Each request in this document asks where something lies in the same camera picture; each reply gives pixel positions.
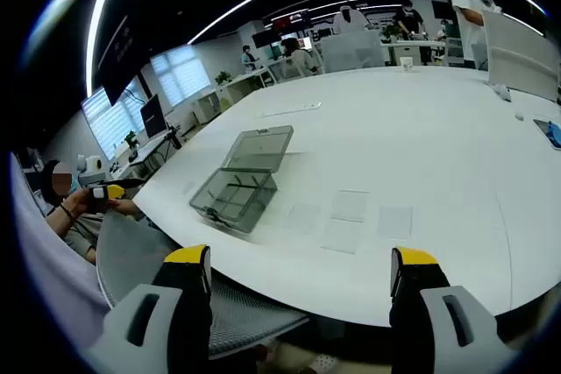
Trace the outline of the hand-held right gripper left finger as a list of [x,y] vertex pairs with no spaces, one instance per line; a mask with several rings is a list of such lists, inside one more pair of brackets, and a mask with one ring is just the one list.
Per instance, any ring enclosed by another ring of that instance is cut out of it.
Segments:
[[136,286],[107,313],[85,359],[97,373],[204,373],[210,298],[210,247],[173,251],[152,283]]

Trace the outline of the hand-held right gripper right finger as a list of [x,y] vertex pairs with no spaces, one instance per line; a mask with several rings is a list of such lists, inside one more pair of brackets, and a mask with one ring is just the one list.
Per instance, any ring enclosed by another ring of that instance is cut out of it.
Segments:
[[393,373],[499,373],[515,358],[493,315],[425,251],[391,254]]

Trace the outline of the person's left hand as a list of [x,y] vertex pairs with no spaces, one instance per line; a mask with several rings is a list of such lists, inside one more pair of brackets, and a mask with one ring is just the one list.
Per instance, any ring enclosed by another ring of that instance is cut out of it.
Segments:
[[107,210],[115,210],[122,215],[139,215],[140,209],[129,199],[94,199],[88,188],[74,191],[63,202],[62,207],[68,210],[73,217],[87,213],[105,213]]

